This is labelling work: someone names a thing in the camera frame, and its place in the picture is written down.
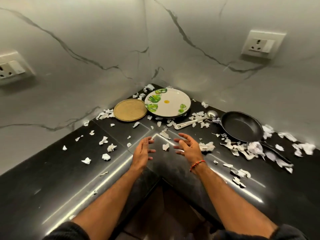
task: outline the plate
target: plate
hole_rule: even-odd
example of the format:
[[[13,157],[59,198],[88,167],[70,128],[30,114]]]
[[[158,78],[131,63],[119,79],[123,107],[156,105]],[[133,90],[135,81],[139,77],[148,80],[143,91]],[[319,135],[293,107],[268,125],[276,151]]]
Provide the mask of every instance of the plate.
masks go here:
[[[173,88],[162,88],[148,94],[146,109],[159,117],[177,117],[191,106],[191,100],[184,92]]]
[[[121,121],[135,121],[145,116],[147,110],[143,101],[131,98],[118,103],[114,110],[114,116]]]

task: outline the hand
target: hand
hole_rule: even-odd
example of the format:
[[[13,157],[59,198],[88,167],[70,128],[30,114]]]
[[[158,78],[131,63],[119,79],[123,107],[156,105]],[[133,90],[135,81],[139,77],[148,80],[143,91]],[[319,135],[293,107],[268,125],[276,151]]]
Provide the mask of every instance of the hand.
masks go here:
[[[184,150],[184,152],[176,151],[176,153],[185,156],[190,165],[194,165],[196,162],[203,160],[198,142],[196,142],[191,136],[184,133],[179,133],[179,136],[184,137],[186,140],[174,139],[174,141],[178,142],[179,145],[174,145],[173,148]]]
[[[139,142],[139,145],[134,151],[130,169],[139,170],[141,172],[144,170],[148,160],[153,159],[148,153],[156,152],[154,149],[149,149],[149,144],[152,143],[154,143],[154,140],[151,140],[151,136],[145,137]]]

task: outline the red bracelet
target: red bracelet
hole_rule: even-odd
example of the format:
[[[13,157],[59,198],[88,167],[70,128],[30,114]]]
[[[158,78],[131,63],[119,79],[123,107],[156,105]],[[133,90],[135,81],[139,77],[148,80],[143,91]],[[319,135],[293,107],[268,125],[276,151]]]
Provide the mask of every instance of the red bracelet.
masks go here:
[[[191,166],[191,168],[190,168],[190,172],[191,172],[191,170],[193,169],[193,168],[195,168],[199,163],[202,163],[202,162],[206,162],[205,160],[201,160],[201,161],[198,161],[198,162],[196,162],[195,164],[193,164],[192,166]]]

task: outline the golden plate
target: golden plate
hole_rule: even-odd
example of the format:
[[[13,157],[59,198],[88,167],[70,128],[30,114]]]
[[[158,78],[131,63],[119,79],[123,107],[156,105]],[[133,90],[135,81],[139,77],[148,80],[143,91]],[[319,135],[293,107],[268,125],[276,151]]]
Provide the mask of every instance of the golden plate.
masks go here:
[[[147,109],[143,101],[131,98],[118,103],[113,113],[118,120],[130,122],[145,116]]]

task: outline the nonstick pan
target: nonstick pan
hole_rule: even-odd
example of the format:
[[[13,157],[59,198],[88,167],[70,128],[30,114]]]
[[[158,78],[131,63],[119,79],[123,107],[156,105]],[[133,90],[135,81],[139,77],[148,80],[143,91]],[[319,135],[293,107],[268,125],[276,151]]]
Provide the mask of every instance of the nonstick pan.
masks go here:
[[[281,155],[271,145],[262,141],[263,129],[254,117],[242,112],[230,111],[222,115],[220,124],[226,133],[236,140],[242,142],[258,141],[265,149],[274,152],[283,161],[291,164],[289,159]]]

